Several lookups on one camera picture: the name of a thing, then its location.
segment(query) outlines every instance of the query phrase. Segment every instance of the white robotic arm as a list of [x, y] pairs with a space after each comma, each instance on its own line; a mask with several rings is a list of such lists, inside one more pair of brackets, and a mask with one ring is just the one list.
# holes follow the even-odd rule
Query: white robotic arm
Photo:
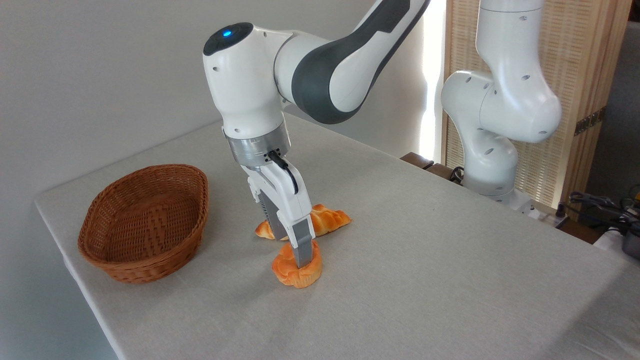
[[514, 189], [518, 153], [509, 138], [542, 142], [562, 115], [538, 59], [543, 5], [481, 0], [476, 49], [492, 73], [458, 71], [442, 88], [465, 152], [463, 185], [523, 213], [531, 199]]
[[311, 261], [315, 233], [302, 177], [284, 159], [291, 143], [282, 109], [292, 102], [325, 124], [349, 119], [428, 3], [377, 0], [350, 35], [332, 42], [242, 22], [204, 46], [209, 90], [234, 159], [275, 237], [289, 237], [298, 267]]

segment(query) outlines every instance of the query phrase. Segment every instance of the white tablecloth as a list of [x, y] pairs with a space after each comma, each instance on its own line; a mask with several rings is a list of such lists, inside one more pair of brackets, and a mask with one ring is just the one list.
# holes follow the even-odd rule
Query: white tablecloth
[[[220, 124], [83, 176], [36, 201], [122, 359], [640, 358], [640, 268], [503, 205], [288, 117], [313, 204], [353, 222], [323, 236], [322, 277], [271, 272], [283, 245], [263, 220]], [[93, 198], [148, 165], [188, 163], [210, 182], [204, 241], [176, 273], [122, 284], [77, 235]]]

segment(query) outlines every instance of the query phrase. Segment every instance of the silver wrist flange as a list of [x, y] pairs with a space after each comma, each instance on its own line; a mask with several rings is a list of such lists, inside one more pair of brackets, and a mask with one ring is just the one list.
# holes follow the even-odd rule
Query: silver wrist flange
[[225, 134], [229, 141], [231, 153], [240, 165], [246, 167], [259, 167], [268, 164], [269, 151], [275, 151], [279, 156], [284, 156], [291, 148], [287, 126], [283, 121], [272, 132], [251, 139], [234, 139]]

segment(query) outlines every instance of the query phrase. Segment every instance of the bread roll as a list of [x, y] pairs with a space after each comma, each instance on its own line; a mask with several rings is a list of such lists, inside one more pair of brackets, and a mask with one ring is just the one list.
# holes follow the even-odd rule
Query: bread roll
[[[351, 222], [351, 218], [342, 210], [331, 210], [322, 204], [315, 205], [311, 209], [311, 222], [314, 226], [314, 231], [316, 232], [316, 236], [322, 236], [326, 233], [330, 233], [332, 231], [336, 231], [337, 229], [345, 226], [346, 224]], [[273, 236], [273, 231], [271, 231], [271, 227], [269, 226], [269, 222], [267, 220], [263, 221], [258, 225], [255, 229], [255, 234], [265, 239], [275, 239]], [[289, 237], [286, 236], [281, 240], [288, 240]]]
[[271, 264], [273, 273], [278, 280], [288, 286], [302, 289], [313, 284], [322, 274], [322, 257], [320, 248], [315, 240], [311, 240], [312, 259], [311, 262], [301, 268], [296, 264], [293, 249], [290, 243], [286, 243], [280, 253]]

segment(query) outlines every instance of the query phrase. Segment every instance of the wicker basket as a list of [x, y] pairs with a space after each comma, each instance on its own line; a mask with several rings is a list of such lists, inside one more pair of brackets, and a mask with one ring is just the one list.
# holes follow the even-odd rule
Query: wicker basket
[[143, 168], [96, 196], [80, 230], [78, 249], [118, 281], [155, 281], [193, 258], [208, 211], [207, 177], [198, 168]]

